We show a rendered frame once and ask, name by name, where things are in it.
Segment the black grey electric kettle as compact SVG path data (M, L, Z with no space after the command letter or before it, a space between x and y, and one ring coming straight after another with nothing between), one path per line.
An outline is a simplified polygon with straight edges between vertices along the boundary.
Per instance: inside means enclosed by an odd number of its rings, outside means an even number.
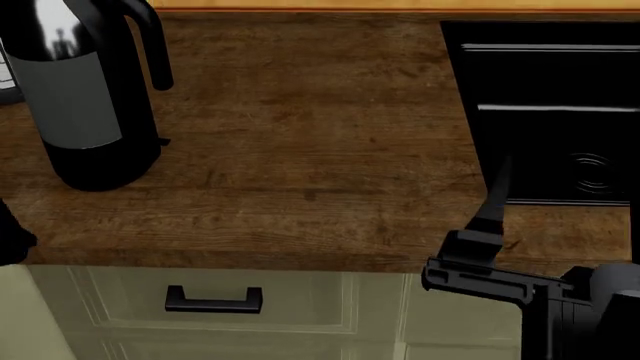
M148 89L174 80L147 0L0 0L0 41L57 176L110 191L161 154Z

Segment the cream cabinet panel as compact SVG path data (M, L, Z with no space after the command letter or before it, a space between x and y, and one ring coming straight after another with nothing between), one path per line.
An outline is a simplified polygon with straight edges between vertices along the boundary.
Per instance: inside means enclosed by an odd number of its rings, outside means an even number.
M403 300L403 360L521 360L516 305L425 290L419 275L405 277Z

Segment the black cooktop stove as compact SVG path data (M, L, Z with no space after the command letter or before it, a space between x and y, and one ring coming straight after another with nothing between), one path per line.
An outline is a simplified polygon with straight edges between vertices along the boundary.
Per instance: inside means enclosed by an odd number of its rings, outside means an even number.
M640 21L440 24L481 173L512 204L627 206L640 192Z

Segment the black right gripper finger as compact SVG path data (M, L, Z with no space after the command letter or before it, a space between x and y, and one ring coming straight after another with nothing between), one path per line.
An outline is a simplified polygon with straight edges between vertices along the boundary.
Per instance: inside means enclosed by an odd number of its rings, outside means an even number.
M640 202L631 202L629 210L631 262L640 263Z
M463 230L451 230L438 252L441 260L493 268L504 236L505 205L508 200L512 156L504 158L487 197Z

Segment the cream drawer front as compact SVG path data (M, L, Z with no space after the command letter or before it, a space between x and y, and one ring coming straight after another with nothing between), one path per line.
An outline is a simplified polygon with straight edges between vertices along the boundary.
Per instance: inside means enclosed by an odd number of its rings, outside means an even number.
M358 272L30 266L77 360L393 360L405 278ZM260 314L165 311L187 299L244 300Z

